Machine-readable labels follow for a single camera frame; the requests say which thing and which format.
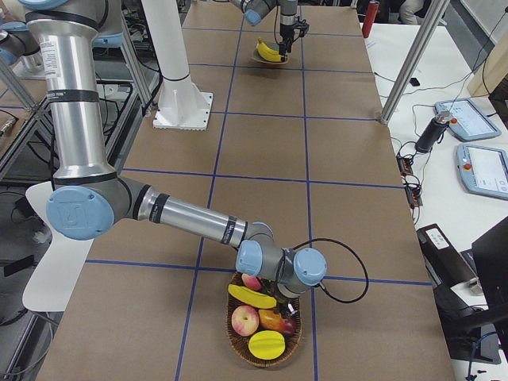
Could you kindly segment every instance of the wicker basket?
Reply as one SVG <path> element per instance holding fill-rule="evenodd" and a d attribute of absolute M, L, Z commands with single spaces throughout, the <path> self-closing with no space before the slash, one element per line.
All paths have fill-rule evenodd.
<path fill-rule="evenodd" d="M 233 278 L 231 279 L 231 284 L 236 284 L 237 286 L 244 285 L 243 282 L 241 281 L 241 273 L 235 272 Z M 248 340 L 250 337 L 240 336 L 238 333 L 234 331 L 233 327 L 231 326 L 231 315 L 233 314 L 233 311 L 242 304 L 244 303 L 236 300 L 233 296 L 228 294 L 227 332 L 229 342 L 231 343 L 231 346 L 233 347 L 237 355 L 242 359 L 244 359 L 245 361 L 247 361 L 249 364 L 259 368 L 268 368 L 274 365 L 279 365 L 283 361 L 289 359 L 290 356 L 295 351 L 295 349 L 298 347 L 298 343 L 302 338 L 302 320 L 300 318 L 299 312 L 300 311 L 299 300 L 295 299 L 294 302 L 291 303 L 293 307 L 298 311 L 293 316 L 293 319 L 295 319 L 296 321 L 296 331 L 292 337 L 284 337 L 284 340 L 286 341 L 286 349 L 284 350 L 282 355 L 273 360 L 262 360 L 258 359 L 257 357 L 254 357 L 248 350 Z"/>

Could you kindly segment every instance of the blue and white device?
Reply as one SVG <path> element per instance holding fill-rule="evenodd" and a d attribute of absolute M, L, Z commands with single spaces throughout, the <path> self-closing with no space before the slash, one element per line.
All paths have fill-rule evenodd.
<path fill-rule="evenodd" d="M 437 102 L 436 112 L 449 111 L 457 123 L 450 123 L 450 131 L 461 141 L 490 139 L 501 135 L 501 130 L 469 98 Z"/>
<path fill-rule="evenodd" d="M 461 144 L 457 148 L 460 178 L 466 189 L 508 200 L 508 156 L 502 149 Z"/>

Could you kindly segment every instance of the apple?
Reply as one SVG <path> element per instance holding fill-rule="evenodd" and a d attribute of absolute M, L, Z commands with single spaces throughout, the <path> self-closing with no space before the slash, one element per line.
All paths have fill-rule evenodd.
<path fill-rule="evenodd" d="M 277 331 L 284 336 L 291 337 L 296 332 L 296 320 L 292 317 L 288 319 L 274 310 L 260 310 L 260 324 L 265 329 Z"/>
<path fill-rule="evenodd" d="M 238 306 L 231 315 L 231 326 L 240 336 L 251 336 L 260 326 L 260 316 L 251 306 Z"/>
<path fill-rule="evenodd" d="M 241 280 L 247 288 L 250 288 L 253 291 L 259 291 L 262 288 L 260 280 L 254 275 L 242 274 Z"/>

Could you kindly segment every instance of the red cylinder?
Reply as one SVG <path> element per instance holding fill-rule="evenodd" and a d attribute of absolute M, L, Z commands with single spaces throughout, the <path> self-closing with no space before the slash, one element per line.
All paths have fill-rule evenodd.
<path fill-rule="evenodd" d="M 371 0 L 368 2 L 367 14 L 364 19 L 364 26 L 362 27 L 362 34 L 367 38 L 371 34 L 372 24 L 374 24 L 375 16 L 378 13 L 379 2 Z"/>

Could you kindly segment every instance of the metal pole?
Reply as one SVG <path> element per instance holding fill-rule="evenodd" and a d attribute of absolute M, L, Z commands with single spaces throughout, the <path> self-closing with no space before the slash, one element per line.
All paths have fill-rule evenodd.
<path fill-rule="evenodd" d="M 140 63 L 137 61 L 136 52 L 134 51 L 133 42 L 130 39 L 129 28 L 125 22 L 123 14 L 121 15 L 121 29 L 124 34 L 124 40 L 121 44 L 121 52 L 124 55 L 127 68 L 130 71 L 130 75 L 133 77 L 133 81 L 136 84 L 137 92 L 140 95 L 140 99 L 143 102 L 143 106 L 150 109 L 150 99 L 152 94 L 144 77 Z"/>
<path fill-rule="evenodd" d="M 388 95 L 387 102 L 383 107 L 383 112 L 379 117 L 379 121 L 384 125 L 387 125 L 397 107 L 400 98 L 402 97 L 404 90 L 406 89 L 407 83 L 414 73 L 414 69 L 420 62 L 421 56 L 427 47 L 427 44 L 432 37 L 434 30 L 436 30 L 437 24 L 441 19 L 441 16 L 446 10 L 446 7 L 450 3 L 450 0 L 433 0 L 429 11 L 427 12 L 423 24 L 418 30 L 418 34 L 414 38 L 413 45 L 407 54 L 406 60 L 402 65 L 398 77 L 395 80 L 394 86 L 391 88 L 390 95 Z"/>
<path fill-rule="evenodd" d="M 17 96 L 27 110 L 34 111 L 36 109 L 37 103 L 32 95 L 3 60 L 0 60 L 0 80 Z"/>

